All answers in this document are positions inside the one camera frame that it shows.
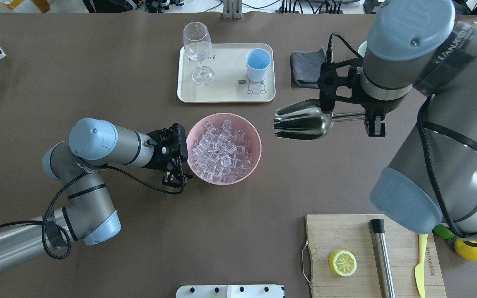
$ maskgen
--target pink bowl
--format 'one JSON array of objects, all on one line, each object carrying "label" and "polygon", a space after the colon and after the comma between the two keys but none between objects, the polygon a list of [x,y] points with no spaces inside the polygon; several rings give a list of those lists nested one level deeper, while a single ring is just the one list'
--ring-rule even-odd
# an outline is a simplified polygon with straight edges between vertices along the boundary
[{"label": "pink bowl", "polygon": [[213,114],[205,117],[204,119],[201,119],[198,121],[193,128],[191,128],[191,131],[187,135],[187,151],[189,152],[189,156],[191,156],[193,149],[195,147],[195,141],[198,139],[201,139],[201,134],[205,130],[202,124],[205,123],[205,121],[211,121],[211,123],[215,126],[221,125],[222,121],[225,119],[230,120],[232,123],[232,126],[235,127],[238,130],[244,130],[246,132],[246,137],[250,139],[251,141],[251,146],[249,148],[250,152],[253,154],[253,161],[251,162],[251,169],[248,174],[246,174],[244,177],[237,179],[236,181],[232,183],[214,183],[212,181],[208,181],[195,171],[195,168],[193,164],[191,164],[191,159],[187,160],[187,164],[189,164],[189,167],[193,171],[193,173],[198,176],[201,180],[206,181],[208,183],[214,184],[214,185],[230,185],[230,184],[235,184],[239,181],[243,181],[248,177],[255,168],[257,168],[257,164],[259,164],[259,160],[261,159],[261,137],[259,136],[259,133],[255,129],[255,127],[246,119],[243,117],[240,117],[239,115],[231,114],[231,113],[218,113],[218,114]]}]

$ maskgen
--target metal stand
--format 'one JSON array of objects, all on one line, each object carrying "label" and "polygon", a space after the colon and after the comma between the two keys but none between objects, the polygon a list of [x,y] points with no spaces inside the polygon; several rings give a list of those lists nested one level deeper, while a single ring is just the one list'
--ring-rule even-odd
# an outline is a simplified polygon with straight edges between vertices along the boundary
[{"label": "metal stand", "polygon": [[242,0],[224,0],[224,19],[242,19]]}]

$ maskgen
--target lemon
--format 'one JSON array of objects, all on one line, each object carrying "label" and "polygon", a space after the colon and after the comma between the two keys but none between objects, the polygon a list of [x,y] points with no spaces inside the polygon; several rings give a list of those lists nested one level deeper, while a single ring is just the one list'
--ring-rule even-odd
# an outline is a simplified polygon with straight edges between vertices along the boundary
[{"label": "lemon", "polygon": [[346,250],[337,250],[329,257],[332,271],[341,276],[351,276],[356,271],[356,258]]},{"label": "lemon", "polygon": [[463,241],[456,238],[454,242],[454,249],[463,258],[477,262],[477,242],[476,241]]}]

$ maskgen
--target lemon slice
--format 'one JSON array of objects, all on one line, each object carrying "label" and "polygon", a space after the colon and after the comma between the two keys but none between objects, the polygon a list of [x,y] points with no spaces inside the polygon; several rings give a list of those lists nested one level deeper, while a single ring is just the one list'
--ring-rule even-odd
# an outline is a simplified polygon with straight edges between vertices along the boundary
[{"label": "lemon slice", "polygon": [[356,258],[346,250],[337,250],[329,257],[332,271],[341,276],[351,276],[356,272]]}]

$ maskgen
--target light blue cup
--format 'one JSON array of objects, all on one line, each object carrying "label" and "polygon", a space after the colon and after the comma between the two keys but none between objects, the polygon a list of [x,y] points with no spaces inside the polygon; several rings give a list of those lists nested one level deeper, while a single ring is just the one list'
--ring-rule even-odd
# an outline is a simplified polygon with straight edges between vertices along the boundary
[{"label": "light blue cup", "polygon": [[246,55],[246,68],[248,69],[248,78],[252,82],[262,82],[271,63],[271,56],[265,49],[253,49]]}]

